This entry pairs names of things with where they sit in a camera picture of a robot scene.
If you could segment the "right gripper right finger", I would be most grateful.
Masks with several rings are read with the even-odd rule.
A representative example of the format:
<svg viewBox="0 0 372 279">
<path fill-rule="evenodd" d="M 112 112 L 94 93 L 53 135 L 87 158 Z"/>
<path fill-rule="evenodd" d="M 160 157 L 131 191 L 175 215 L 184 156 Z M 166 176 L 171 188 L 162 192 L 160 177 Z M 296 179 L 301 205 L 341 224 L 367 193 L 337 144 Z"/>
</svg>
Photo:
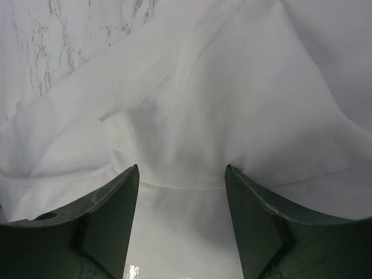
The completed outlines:
<svg viewBox="0 0 372 279">
<path fill-rule="evenodd" d="M 371 277 L 371 219 L 311 210 L 233 166 L 224 179 L 245 278 Z"/>
</svg>

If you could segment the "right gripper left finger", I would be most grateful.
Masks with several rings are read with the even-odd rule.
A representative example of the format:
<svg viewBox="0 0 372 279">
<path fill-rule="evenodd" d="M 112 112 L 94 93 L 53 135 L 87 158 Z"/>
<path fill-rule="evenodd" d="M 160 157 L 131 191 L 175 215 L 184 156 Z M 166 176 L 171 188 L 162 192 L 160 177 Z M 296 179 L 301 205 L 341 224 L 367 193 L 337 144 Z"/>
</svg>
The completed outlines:
<svg viewBox="0 0 372 279">
<path fill-rule="evenodd" d="M 1 224 L 1 278 L 123 278 L 140 174 L 34 220 Z"/>
</svg>

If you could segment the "white t shirt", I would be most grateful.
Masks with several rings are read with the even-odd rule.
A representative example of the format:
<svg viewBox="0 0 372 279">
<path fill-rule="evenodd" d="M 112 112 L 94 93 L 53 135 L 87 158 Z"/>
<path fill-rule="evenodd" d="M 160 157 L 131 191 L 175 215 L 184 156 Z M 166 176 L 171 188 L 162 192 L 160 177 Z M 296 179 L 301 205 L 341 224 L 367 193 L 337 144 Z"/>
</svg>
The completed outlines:
<svg viewBox="0 0 372 279">
<path fill-rule="evenodd" d="M 371 216 L 371 2 L 169 1 L 1 128 L 1 205 L 33 219 L 136 164 L 127 263 L 239 273 L 224 170 Z"/>
</svg>

